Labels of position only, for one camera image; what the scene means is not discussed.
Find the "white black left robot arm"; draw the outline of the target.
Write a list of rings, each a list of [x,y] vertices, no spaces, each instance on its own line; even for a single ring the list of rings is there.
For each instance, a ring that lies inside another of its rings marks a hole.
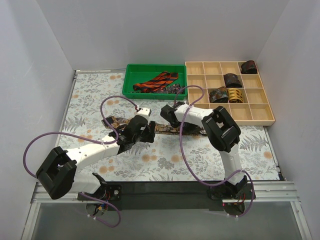
[[[112,144],[91,143],[78,148],[63,150],[53,148],[36,172],[50,198],[59,199],[69,192],[85,192],[95,200],[106,196],[106,181],[97,173],[83,175],[79,171],[102,159],[117,156],[130,150],[136,143],[153,143],[155,121],[136,115],[128,124],[116,129],[117,142]]]

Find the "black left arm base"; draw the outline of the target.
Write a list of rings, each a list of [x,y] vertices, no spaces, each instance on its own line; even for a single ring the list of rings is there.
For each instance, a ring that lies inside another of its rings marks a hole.
[[[104,201],[120,201],[122,198],[122,186],[120,184],[102,185],[94,193],[85,192],[84,194]]]

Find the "brown cat print tie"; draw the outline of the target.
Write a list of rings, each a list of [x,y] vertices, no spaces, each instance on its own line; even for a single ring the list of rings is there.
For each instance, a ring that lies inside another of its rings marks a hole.
[[[122,125],[127,125],[130,122],[130,118],[123,118],[123,117],[115,117],[115,116],[109,116],[106,118],[106,120],[115,128],[119,128]],[[162,135],[179,135],[180,127],[172,127],[170,124],[155,124],[154,132],[156,134],[162,134]],[[191,128],[188,126],[188,123],[185,123],[183,126],[182,134],[185,136],[204,136],[206,137],[206,131],[196,126],[195,128]]]

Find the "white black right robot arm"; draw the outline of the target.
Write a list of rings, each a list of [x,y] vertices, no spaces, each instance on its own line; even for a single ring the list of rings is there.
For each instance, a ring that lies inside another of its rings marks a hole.
[[[224,107],[218,106],[214,109],[204,109],[177,102],[173,106],[165,105],[161,109],[160,115],[172,127],[179,127],[180,142],[182,141],[184,123],[188,123],[192,127],[203,128],[211,145],[219,151],[225,178],[219,183],[209,184],[200,180],[192,171],[187,162],[183,144],[180,144],[184,163],[198,182],[211,188],[225,184],[227,195],[232,199],[237,199],[243,195],[248,177],[242,169],[239,156],[241,129]]]

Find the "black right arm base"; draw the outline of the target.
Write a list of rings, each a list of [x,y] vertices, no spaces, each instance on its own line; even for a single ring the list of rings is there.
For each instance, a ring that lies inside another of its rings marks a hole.
[[[209,187],[206,193],[212,200],[238,200],[239,198],[249,200],[252,196],[253,199],[256,198],[251,183],[232,185],[226,182],[216,187]]]

